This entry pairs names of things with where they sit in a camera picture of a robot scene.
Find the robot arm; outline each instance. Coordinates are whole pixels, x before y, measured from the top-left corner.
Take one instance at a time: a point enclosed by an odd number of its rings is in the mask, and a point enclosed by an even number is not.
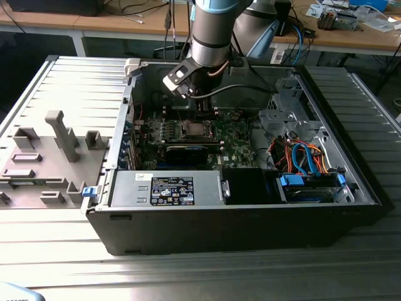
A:
[[[175,67],[163,82],[182,97],[208,93],[221,77],[210,77],[227,61],[236,18],[252,0],[197,0],[191,57]]]

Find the green circuit board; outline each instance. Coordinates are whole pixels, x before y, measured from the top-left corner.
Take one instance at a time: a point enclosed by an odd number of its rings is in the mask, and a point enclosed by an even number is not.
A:
[[[146,137],[148,141],[141,139],[137,144],[137,149],[141,153],[141,165],[143,170],[220,170],[222,168],[245,168],[257,167],[256,158],[254,157],[251,146],[249,145],[248,125],[249,119],[242,118],[241,114],[236,111],[223,111],[219,112],[218,118],[215,120],[208,120],[207,124],[213,130],[213,136],[218,141],[224,143],[217,146],[217,151],[210,151],[207,155],[206,164],[196,166],[171,166],[164,164],[163,153],[163,140],[160,138],[163,128],[163,123],[175,126],[184,121],[181,120],[164,120],[161,117],[148,117],[145,118]]]

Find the wooden desk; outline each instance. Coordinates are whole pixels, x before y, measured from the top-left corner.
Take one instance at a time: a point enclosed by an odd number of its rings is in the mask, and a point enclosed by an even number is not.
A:
[[[135,4],[139,0],[121,0],[121,5]],[[100,13],[97,17],[84,17],[67,14],[46,13],[15,13],[7,3],[4,7],[7,12],[23,27],[27,33],[60,34],[71,36],[75,44],[77,54],[86,56],[85,37],[97,38],[121,38],[130,40],[158,40],[164,39],[164,19],[167,6],[142,13],[143,18],[131,16],[133,19],[141,19],[139,24],[123,16],[114,16],[107,12]],[[313,0],[294,0],[295,11],[301,22],[308,28],[316,31],[316,38],[311,45],[311,50],[331,51],[342,53],[363,53],[369,55],[393,55],[401,41],[398,31],[382,33],[369,28],[364,24],[359,25],[359,30],[347,31],[336,29],[333,31],[322,31],[317,28],[317,19],[305,16],[309,5]],[[130,8],[126,13],[144,10],[160,1],[150,0],[144,6]],[[108,9],[118,13],[117,4],[109,5]],[[401,9],[388,9],[387,14],[401,13]],[[184,41],[188,35],[187,7],[185,4],[175,5],[176,38]],[[0,30],[19,32],[14,23],[0,9]],[[297,42],[297,37],[289,33],[283,37],[275,37],[271,45],[277,51],[292,48]]]

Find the black cable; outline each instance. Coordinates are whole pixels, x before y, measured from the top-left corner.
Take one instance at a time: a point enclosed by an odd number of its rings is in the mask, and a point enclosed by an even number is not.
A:
[[[291,10],[294,12],[295,20],[296,20],[296,22],[298,23],[298,28],[299,28],[299,30],[302,32],[302,31],[303,31],[303,24],[302,24],[302,22],[298,19],[298,15],[296,14],[296,11],[295,11],[294,7],[291,6]]]
[[[372,57],[375,59],[375,61],[376,61],[380,66],[382,66],[383,68],[387,68],[387,65],[385,64],[385,62],[380,61],[378,56],[372,55]]]
[[[141,6],[141,5],[145,5],[149,2],[149,0],[146,0],[144,3],[140,3],[140,4],[131,4],[131,5],[127,5],[124,6],[123,8],[121,8],[121,13],[124,13],[124,11],[128,8],[134,8],[135,6]]]
[[[258,109],[262,110],[261,106],[258,105],[258,104],[256,103],[256,101],[254,101],[254,100],[251,99],[251,98],[243,98],[243,99],[241,99],[241,100],[238,100],[234,109],[235,109],[235,110],[238,110],[238,105],[239,105],[241,102],[245,101],[245,100],[249,100],[249,101],[252,102],[255,106],[257,106]]]
[[[144,9],[144,10],[142,10],[142,11],[135,11],[134,13],[129,13],[129,14],[116,14],[116,13],[113,13],[112,11],[109,11],[109,10],[106,8],[106,6],[105,6],[105,11],[108,12],[109,14],[114,15],[114,16],[131,16],[131,15],[133,15],[133,14],[140,14],[140,13],[144,13],[144,12],[146,12],[146,11],[150,11],[150,10],[152,10],[152,9],[161,8],[161,7],[166,6],[166,5],[168,5],[168,3],[163,3],[163,4],[161,4],[161,5],[154,6],[154,7],[152,7],[152,8],[147,8],[147,9]]]
[[[391,57],[391,60],[390,60],[390,62],[388,63],[387,68],[388,68],[388,67],[391,65],[391,63],[394,61],[395,56],[397,55],[398,51],[400,51],[400,48],[401,48],[401,42],[400,42],[400,44],[398,44],[397,50],[395,50],[395,53],[393,54],[393,57]]]
[[[390,71],[388,71],[383,79],[379,82],[379,84],[376,87],[375,90],[375,95],[378,95],[380,93],[380,91],[382,90],[382,88],[385,86],[385,84],[387,83],[387,81],[390,79],[390,77],[393,75],[393,73],[398,69],[398,67],[401,65],[401,56],[398,59],[398,62],[396,64],[393,65],[393,67],[391,67]]]
[[[173,1],[173,59],[175,60],[175,0]]]
[[[171,28],[171,0],[169,1],[169,8],[165,14],[164,28],[165,28],[165,35],[164,35],[164,41],[163,41],[163,59],[166,58],[165,44],[167,42],[167,36],[169,35],[169,30]]]
[[[261,87],[258,87],[258,86],[243,85],[241,83],[235,83],[233,85],[228,85],[228,86],[222,87],[222,88],[220,88],[218,90],[215,90],[215,91],[213,91],[211,93],[208,93],[208,94],[205,94],[205,95],[190,96],[189,98],[192,98],[192,99],[209,98],[209,97],[212,97],[213,95],[216,95],[218,93],[221,93],[223,91],[226,91],[226,90],[229,90],[229,89],[233,89],[233,88],[247,88],[247,89],[252,89],[252,90],[256,90],[256,91],[260,91],[260,92],[266,92],[266,93],[271,92],[271,90],[267,90],[265,88],[261,88]]]
[[[238,53],[239,53],[241,56],[244,56],[244,53],[242,52],[242,49],[241,49],[241,47],[239,46],[239,42],[238,42],[238,40],[237,40],[237,37],[236,37],[236,34],[235,34],[234,31],[232,32],[232,37],[233,37],[233,39],[234,39],[234,43],[236,44]],[[268,83],[268,82],[252,67],[251,64],[249,64],[249,69],[250,69],[250,71],[251,71],[261,82],[264,83],[264,85],[265,85],[268,89],[270,89],[271,91],[274,91],[274,90],[275,90],[274,87],[273,87],[271,84],[269,84],[269,83]]]
[[[181,52],[180,52],[180,60],[184,59],[184,51],[185,51],[185,47],[188,44],[188,41],[190,39],[190,32],[191,32],[191,28],[190,28],[190,12],[189,12],[189,2],[187,1],[187,20],[188,20],[188,37],[185,40],[184,45],[181,48]]]
[[[169,34],[169,30],[165,30],[164,41],[163,41],[163,59],[165,60],[165,44],[167,42],[167,35]]]
[[[26,33],[25,30],[23,30],[22,27],[20,27],[20,25],[18,25],[18,23],[7,13],[6,9],[3,6],[3,2],[0,0],[0,5],[1,8],[3,9],[4,13],[11,19],[12,22],[14,22],[14,24],[23,32]]]
[[[376,86],[375,89],[375,95],[378,95],[380,93],[380,91],[382,90],[382,88],[384,87],[384,85],[387,83],[387,81],[390,79],[390,77],[393,75],[393,73],[396,71],[396,69],[398,68],[398,66],[401,63],[401,57],[400,59],[398,59],[398,62],[396,64],[393,65],[393,67],[391,67],[392,62],[394,61],[395,56],[397,55],[398,51],[401,48],[401,42],[400,44],[398,44],[397,49],[395,50],[393,57],[391,57],[391,60],[389,61],[386,69],[385,69],[385,73],[382,74],[382,76],[379,79],[379,83]]]

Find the electronic equipment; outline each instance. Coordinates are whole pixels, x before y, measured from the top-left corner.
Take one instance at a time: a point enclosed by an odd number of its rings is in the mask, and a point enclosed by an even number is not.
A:
[[[78,14],[96,16],[104,0],[7,0],[13,11]]]
[[[323,9],[319,19],[318,28],[322,30],[347,29],[355,30],[358,25],[357,17],[347,11],[334,11]]]
[[[277,92],[228,90],[201,112],[161,84],[169,67],[126,64],[107,173],[82,207],[111,254],[326,246],[393,208],[333,112],[362,99],[345,70],[255,66]],[[257,80],[229,68],[222,86]]]

